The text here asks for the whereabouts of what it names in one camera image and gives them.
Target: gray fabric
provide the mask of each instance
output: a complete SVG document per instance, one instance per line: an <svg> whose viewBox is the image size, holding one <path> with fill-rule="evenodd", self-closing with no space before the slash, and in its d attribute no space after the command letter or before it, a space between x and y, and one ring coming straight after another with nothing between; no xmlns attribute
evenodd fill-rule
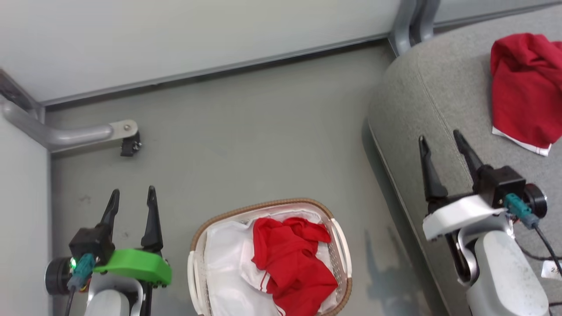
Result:
<svg viewBox="0 0 562 316"><path fill-rule="evenodd" d="M457 283L445 240L425 241L427 213L420 170L418 137L425 135L433 161L450 194L468 192L471 180L458 154L452 131L460 129L483 161L511 165L549 195L550 210L541 227L562 255L562 144L549 157L527 151L491 134L490 49L496 39L514 33L542 33L562 40L562 6L484 22L442 34L415 46L387 70L369 112L369 124L427 256L451 315L468 316L465 289ZM521 244L548 253L535 233L516 227ZM529 260L540 274L541 263ZM550 301L562 301L560 283L541 280Z"/></svg>

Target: basket handle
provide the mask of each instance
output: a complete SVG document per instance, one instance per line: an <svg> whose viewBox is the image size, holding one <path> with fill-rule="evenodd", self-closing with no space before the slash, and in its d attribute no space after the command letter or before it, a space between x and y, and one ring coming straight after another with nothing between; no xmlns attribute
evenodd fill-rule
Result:
<svg viewBox="0 0 562 316"><path fill-rule="evenodd" d="M347 278L351 278L351 254L349 246L347 245L346 236L343 234L342 227L339 225L335 218L330 219L334 224L336 244L339 252L339 257L345 263L345 271L347 273Z"/></svg>
<svg viewBox="0 0 562 316"><path fill-rule="evenodd" d="M197 293L197 289L199 289L199 287L195 284L196 271L193 266L193 257L194 251L192 250L189 252L189 257L187 258L187 283L189 286L189 294L191 295L191 303L193 304L193 308L195 308L195 312L197 313L197 315L202 315L203 313L201 312L201 307L199 305L201 299L199 298Z"/></svg>

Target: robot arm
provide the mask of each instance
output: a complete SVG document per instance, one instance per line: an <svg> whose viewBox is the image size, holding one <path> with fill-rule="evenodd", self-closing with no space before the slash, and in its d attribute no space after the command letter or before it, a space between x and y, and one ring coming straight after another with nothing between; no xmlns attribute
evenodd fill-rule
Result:
<svg viewBox="0 0 562 316"><path fill-rule="evenodd" d="M423 222L426 238L447 240L474 316L547 316L547 296L513 235L515 218L538 229L546 196L511 167L483 164L458 130L454 136L474 185L472 192L451 197L425 138L419 139L429 211Z"/></svg>
<svg viewBox="0 0 562 316"><path fill-rule="evenodd" d="M162 232L156 190L148 189L148 219L141 249L115 250L112 242L114 218L119 209L119 190L114 190L102 220L94 228L81 228L69 244L72 257L49 263L45 286L50 295L74 292L76 262L93 256L95 266L78 288L88 291L86 316L150 316L152 289L171 283L171 268L163 259Z"/></svg>

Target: red towel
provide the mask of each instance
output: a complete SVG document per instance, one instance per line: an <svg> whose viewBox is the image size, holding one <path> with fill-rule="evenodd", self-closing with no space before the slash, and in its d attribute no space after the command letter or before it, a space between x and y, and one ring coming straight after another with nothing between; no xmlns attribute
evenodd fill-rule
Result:
<svg viewBox="0 0 562 316"><path fill-rule="evenodd" d="M316 258L318 242L330 242L323 225L302 218L283 223L258 219L253 226L252 261L271 278L267 292L280 307L281 316L313 316L338 287L332 272Z"/></svg>
<svg viewBox="0 0 562 316"><path fill-rule="evenodd" d="M562 42L514 34L492 46L494 134L544 156L562 136Z"/></svg>

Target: gray floor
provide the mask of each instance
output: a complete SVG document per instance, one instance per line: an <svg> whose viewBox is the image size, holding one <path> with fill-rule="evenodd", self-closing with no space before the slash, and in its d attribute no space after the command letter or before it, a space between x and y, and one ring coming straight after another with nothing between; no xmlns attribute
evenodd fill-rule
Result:
<svg viewBox="0 0 562 316"><path fill-rule="evenodd" d="M69 254L76 230L99 221L114 188L114 243L138 247L154 185L174 278L155 291L153 315L194 316L185 266L197 228L241 206L309 197L334 213L351 250L353 293L340 315L444 315L365 124L392 60L378 43L49 112L48 122L64 128L134 119L144 143L132 159L119 156L118 143L53 156L55 255Z"/></svg>

